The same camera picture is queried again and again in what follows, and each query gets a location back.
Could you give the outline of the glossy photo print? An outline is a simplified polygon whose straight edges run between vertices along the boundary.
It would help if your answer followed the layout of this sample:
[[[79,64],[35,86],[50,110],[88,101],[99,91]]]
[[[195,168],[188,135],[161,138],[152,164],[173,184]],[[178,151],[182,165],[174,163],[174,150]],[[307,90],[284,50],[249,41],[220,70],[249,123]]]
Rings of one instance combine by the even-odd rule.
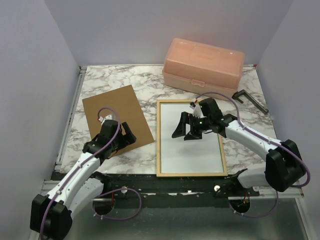
[[[161,177],[227,175],[221,136],[208,133],[198,140],[172,138],[182,112],[192,112],[189,100],[157,102],[156,174]]]

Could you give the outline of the brown frame backing board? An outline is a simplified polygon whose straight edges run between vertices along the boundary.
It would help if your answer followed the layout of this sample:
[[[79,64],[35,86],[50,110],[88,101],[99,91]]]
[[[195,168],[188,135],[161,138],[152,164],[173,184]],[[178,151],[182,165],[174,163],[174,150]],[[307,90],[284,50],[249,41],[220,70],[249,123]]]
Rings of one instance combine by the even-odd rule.
[[[101,123],[98,121],[99,117],[112,114],[113,118],[116,119],[117,117],[113,113],[113,111],[116,111],[120,117],[120,122],[127,122],[132,133],[136,136],[136,142],[119,150],[117,152],[118,155],[155,141],[131,85],[85,98],[82,100],[82,104],[91,138],[100,133]],[[103,107],[111,108],[113,111],[104,109],[99,112]]]

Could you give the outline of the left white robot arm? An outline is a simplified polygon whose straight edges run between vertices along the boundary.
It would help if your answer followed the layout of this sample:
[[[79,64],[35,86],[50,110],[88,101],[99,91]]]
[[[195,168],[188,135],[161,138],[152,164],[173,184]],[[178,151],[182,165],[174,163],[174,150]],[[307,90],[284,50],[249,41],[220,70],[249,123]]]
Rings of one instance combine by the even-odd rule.
[[[103,120],[100,132],[84,144],[72,169],[47,194],[37,194],[32,200],[30,229],[46,239],[64,239],[73,219],[90,200],[110,194],[111,185],[96,170],[112,153],[134,144],[136,140],[126,122]]]

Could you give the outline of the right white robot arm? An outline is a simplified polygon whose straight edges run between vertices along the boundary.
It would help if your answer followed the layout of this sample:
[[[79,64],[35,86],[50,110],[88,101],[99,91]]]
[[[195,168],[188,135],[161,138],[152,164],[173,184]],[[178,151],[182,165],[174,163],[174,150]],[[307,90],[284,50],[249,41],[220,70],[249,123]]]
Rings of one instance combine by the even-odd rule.
[[[295,182],[307,174],[296,143],[265,136],[245,126],[237,116],[224,115],[216,100],[206,98],[190,103],[192,113],[182,112],[172,133],[173,139],[200,140],[204,133],[215,133],[236,141],[265,161],[265,168],[243,169],[233,175],[230,191],[241,196],[249,188],[270,186],[278,192],[294,187]]]

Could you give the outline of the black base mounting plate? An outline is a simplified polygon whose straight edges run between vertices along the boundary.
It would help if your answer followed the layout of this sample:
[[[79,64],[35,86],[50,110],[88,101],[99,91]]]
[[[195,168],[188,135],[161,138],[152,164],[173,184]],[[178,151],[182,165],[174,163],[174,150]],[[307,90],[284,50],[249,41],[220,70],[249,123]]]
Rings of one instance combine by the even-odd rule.
[[[75,205],[92,202],[97,208],[227,208],[229,197],[236,204],[250,206],[249,197],[258,196],[243,188],[235,175],[227,177],[157,177],[154,174],[92,173],[73,198]]]

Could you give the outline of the black metal clamp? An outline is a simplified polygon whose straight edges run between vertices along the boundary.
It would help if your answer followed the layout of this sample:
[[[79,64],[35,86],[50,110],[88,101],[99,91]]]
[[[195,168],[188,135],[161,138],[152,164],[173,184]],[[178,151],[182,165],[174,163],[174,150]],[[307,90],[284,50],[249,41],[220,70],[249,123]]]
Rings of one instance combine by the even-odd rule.
[[[238,101],[239,103],[243,104],[244,101],[240,99],[241,96],[244,96],[249,100],[258,110],[260,110],[264,115],[269,113],[269,110],[265,108],[262,104],[260,104],[256,99],[254,99],[245,89],[235,92],[232,95],[232,99]]]

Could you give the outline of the orange translucent plastic box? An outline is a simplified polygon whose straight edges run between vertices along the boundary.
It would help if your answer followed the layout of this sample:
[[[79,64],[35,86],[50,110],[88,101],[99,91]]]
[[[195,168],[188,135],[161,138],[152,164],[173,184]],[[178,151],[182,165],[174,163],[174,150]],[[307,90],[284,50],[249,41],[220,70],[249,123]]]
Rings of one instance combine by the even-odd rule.
[[[164,59],[164,84],[225,100],[238,91],[244,60],[240,51],[174,38]]]

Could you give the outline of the aluminium rail frame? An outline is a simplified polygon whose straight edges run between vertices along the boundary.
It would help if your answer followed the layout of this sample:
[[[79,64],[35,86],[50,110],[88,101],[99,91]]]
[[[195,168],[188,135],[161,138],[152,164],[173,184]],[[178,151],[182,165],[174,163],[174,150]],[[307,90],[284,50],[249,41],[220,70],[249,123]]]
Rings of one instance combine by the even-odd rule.
[[[75,94],[73,109],[70,113],[69,124],[58,152],[57,164],[60,162],[60,173],[55,172],[53,177],[60,180],[76,163],[85,142],[91,140],[87,124],[83,99],[93,97],[104,92],[116,90],[132,85],[143,111],[151,134],[156,139],[156,108],[157,100],[187,100],[195,93],[165,86],[162,74],[163,65],[98,65],[81,67],[78,89]],[[245,65],[239,82],[239,91],[246,90],[260,104],[265,104],[265,98],[258,78],[256,68]],[[276,137],[270,114],[263,114],[249,100],[237,105],[241,121],[248,127],[259,130],[269,137]],[[156,174],[156,141],[143,147],[124,153],[114,160],[104,163],[101,171],[105,175],[155,175]],[[262,160],[253,151],[234,140],[222,140],[226,156],[227,172],[231,176],[237,171],[249,168],[250,170],[263,166]]]

